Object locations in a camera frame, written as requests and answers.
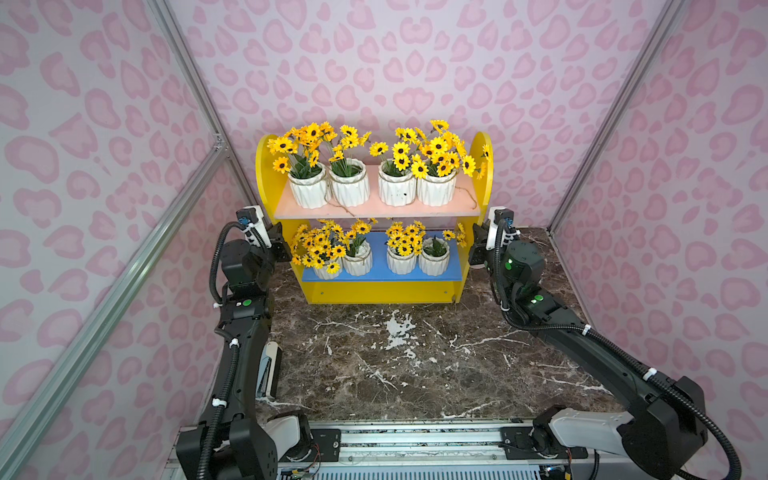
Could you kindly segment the yellow two-tier shelf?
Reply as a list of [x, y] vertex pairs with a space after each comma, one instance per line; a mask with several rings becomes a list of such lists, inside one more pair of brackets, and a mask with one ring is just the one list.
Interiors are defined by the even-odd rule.
[[[272, 223], [282, 225], [283, 237], [291, 242], [299, 227], [311, 226], [319, 220], [334, 220], [339, 224], [357, 219], [375, 218], [378, 223], [367, 234], [372, 248], [372, 269], [362, 276], [342, 271], [332, 280], [320, 279], [313, 270], [303, 265], [292, 266], [299, 285], [310, 304], [430, 304], [456, 303], [460, 300], [470, 265], [468, 256], [473, 243], [472, 228], [487, 216], [490, 203], [494, 163], [488, 161], [485, 175], [469, 178], [459, 174], [453, 199], [439, 207], [427, 206], [416, 200], [405, 206], [385, 204], [379, 196], [379, 167], [367, 167], [366, 185], [369, 199], [355, 207], [343, 207], [334, 198], [320, 208], [305, 209], [295, 200], [289, 186], [290, 177], [273, 168], [275, 156], [268, 148], [274, 137], [266, 135], [258, 143], [255, 154], [256, 184], [263, 209]], [[463, 226], [466, 240], [463, 245], [449, 243], [447, 270], [439, 276], [425, 274], [419, 266], [407, 274], [392, 272], [386, 260], [387, 237], [385, 221], [420, 220], [431, 233], [456, 224]]]

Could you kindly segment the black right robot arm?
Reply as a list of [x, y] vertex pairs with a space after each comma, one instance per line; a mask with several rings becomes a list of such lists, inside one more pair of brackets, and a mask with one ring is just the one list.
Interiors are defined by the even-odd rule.
[[469, 262], [486, 267], [510, 326], [565, 353], [624, 408], [598, 415], [551, 407], [534, 422], [541, 447], [557, 442], [591, 448], [626, 457], [655, 479], [688, 479], [684, 465], [714, 439], [727, 459], [726, 478], [741, 478], [738, 453], [707, 415], [702, 388], [688, 377], [673, 379], [637, 360], [541, 287], [546, 262], [535, 244], [513, 230], [508, 212], [498, 223], [474, 226]]

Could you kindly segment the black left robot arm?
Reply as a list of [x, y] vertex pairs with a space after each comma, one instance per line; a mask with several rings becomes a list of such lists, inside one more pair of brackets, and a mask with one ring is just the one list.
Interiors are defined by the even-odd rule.
[[213, 392], [197, 426], [180, 434], [176, 455], [188, 479], [275, 479], [285, 454], [256, 418], [260, 368], [271, 331], [268, 283], [287, 253], [245, 217], [225, 224], [214, 247], [208, 287], [223, 341]]

